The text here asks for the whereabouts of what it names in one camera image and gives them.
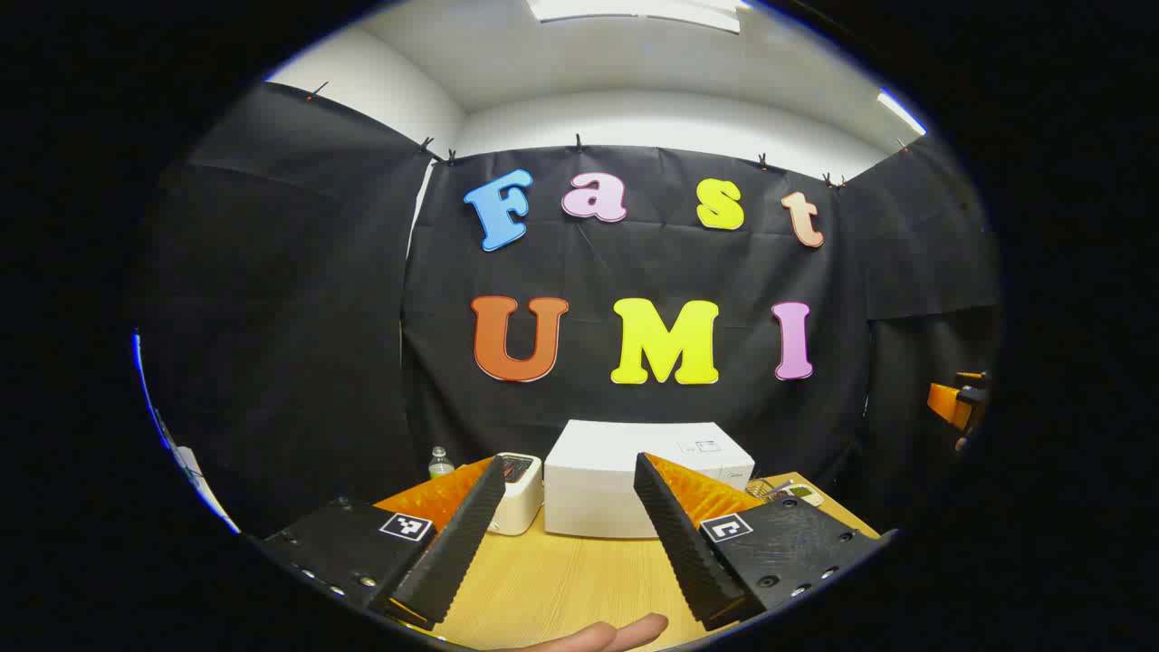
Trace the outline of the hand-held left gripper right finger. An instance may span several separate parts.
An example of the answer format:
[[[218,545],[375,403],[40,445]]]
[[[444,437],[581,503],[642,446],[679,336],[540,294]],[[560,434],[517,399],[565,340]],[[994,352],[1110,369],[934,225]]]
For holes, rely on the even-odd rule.
[[[793,491],[757,498],[646,450],[635,457],[633,486],[708,631],[804,602],[896,535],[867,535]]]

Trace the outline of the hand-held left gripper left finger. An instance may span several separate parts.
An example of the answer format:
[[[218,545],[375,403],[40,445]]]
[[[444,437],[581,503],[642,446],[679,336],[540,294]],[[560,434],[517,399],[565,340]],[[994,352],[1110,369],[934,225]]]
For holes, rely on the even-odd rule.
[[[504,463],[484,457],[374,504],[340,496],[257,549],[356,609],[438,627],[504,497]]]

